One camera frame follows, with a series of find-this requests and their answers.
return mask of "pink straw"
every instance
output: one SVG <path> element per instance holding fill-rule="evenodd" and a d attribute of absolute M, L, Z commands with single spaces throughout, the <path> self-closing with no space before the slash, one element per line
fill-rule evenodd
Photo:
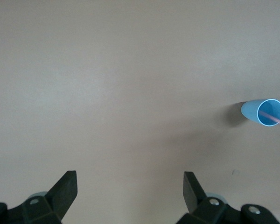
<path fill-rule="evenodd" d="M 269 118 L 270 120 L 275 121 L 275 122 L 280 124 L 280 120 L 275 118 L 275 117 L 273 117 L 272 115 L 269 115 L 269 114 L 267 114 L 267 113 L 265 113 L 263 111 L 259 111 L 259 114 L 261 114 L 261 115 L 265 116 L 266 118 Z"/>

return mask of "blue cup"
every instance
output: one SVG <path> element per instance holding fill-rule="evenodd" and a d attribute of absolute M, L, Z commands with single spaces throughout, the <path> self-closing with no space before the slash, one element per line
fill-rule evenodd
<path fill-rule="evenodd" d="M 274 126 L 278 122 L 273 121 L 259 112 L 267 113 L 280 120 L 280 101 L 276 99 L 256 99 L 242 105 L 242 114 L 256 123 L 264 126 Z"/>

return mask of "white surface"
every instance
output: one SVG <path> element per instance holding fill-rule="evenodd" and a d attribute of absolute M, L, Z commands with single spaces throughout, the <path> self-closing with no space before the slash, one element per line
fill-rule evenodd
<path fill-rule="evenodd" d="M 227 119 L 258 98 L 280 1 L 0 0 L 0 201 L 76 170 L 65 224 L 174 224 L 187 170 L 280 221 L 280 126 Z"/>

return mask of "black plastic bracket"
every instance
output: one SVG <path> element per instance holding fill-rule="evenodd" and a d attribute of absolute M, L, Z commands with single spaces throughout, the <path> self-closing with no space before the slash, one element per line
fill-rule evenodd
<path fill-rule="evenodd" d="M 67 171 L 45 196 L 29 198 L 10 210 L 0 203 L 0 224 L 60 224 L 77 193 L 77 173 Z"/>
<path fill-rule="evenodd" d="M 184 173 L 183 197 L 189 213 L 177 224 L 280 224 L 262 206 L 246 204 L 238 211 L 218 198 L 207 197 L 193 172 Z"/>

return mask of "metal screw head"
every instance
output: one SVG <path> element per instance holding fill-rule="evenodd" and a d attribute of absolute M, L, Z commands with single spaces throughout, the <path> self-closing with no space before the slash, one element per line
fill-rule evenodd
<path fill-rule="evenodd" d="M 215 199 L 215 198 L 210 199 L 210 203 L 212 205 L 219 205 L 220 204 L 219 201 L 217 199 Z"/>
<path fill-rule="evenodd" d="M 256 214 L 256 215 L 260 214 L 260 210 L 256 207 L 254 207 L 254 206 L 250 206 L 249 211 L 252 212 L 253 214 Z"/>
<path fill-rule="evenodd" d="M 29 204 L 36 204 L 36 203 L 38 203 L 39 202 L 39 200 L 38 199 L 33 199 L 33 200 L 31 200 L 30 201 L 30 203 Z"/>

